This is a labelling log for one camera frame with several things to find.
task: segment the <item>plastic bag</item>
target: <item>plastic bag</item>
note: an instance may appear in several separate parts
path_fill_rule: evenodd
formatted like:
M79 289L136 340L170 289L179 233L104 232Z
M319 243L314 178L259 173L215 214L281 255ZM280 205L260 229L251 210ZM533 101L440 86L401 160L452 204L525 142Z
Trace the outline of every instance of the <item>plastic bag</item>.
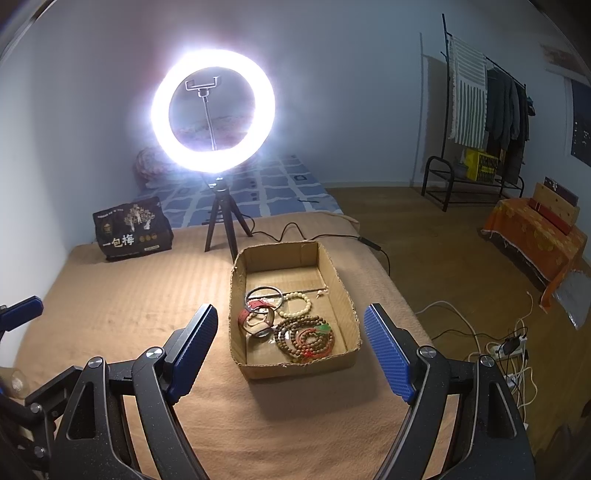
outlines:
M580 271L571 271L552 294L569 315L574 328L585 323L591 307L591 278Z

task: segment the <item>power strip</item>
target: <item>power strip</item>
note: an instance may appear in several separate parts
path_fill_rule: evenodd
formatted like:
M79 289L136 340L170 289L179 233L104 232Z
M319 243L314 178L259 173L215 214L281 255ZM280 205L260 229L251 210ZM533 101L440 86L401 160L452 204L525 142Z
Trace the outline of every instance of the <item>power strip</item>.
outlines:
M527 337L525 335L521 335L519 337L519 347L515 352L511 353L510 355L505 355L505 352L502 350L502 345L491 345L488 349L488 353L491 357L493 357L497 361L506 360L507 358L516 358L518 356L522 356L525 352L525 343L527 342Z
M505 375L505 381L507 382L507 387L509 387L509 390L513 390L517 386L515 383L515 374Z

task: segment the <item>yellow crate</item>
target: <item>yellow crate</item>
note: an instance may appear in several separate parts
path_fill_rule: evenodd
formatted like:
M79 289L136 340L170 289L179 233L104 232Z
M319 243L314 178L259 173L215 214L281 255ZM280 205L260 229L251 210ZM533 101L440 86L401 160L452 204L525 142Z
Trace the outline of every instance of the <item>yellow crate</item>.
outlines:
M467 148L464 164L468 167L466 177L470 180L493 183L499 159L488 153Z

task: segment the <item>orange cloth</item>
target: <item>orange cloth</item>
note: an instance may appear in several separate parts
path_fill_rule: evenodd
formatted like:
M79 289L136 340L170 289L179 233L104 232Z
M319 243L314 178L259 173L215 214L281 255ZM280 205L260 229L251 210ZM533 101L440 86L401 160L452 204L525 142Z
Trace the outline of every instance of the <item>orange cloth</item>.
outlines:
M547 312L552 293L581 261L587 235L576 226L565 235L527 202L528 199L501 200L482 231L498 233L513 244L548 281L540 300L540 307Z

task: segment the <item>screw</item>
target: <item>screw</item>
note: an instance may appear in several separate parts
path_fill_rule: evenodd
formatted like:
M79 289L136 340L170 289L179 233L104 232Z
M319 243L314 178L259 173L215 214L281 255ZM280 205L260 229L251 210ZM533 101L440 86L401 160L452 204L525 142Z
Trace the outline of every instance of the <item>screw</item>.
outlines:
M46 450L43 447L39 447L39 445L33 449L33 452L37 458L43 458L46 454Z
M163 350L160 347L155 346L146 352L146 356L148 358L158 358L162 353Z
M90 368L100 367L103 363L103 359L99 356L94 356L90 360L88 360L88 366Z
M422 346L418 349L418 353L425 358L435 358L437 355L437 350L435 350L432 346Z
M480 358L480 364L485 367L492 367L495 364L495 360L489 355L482 355Z

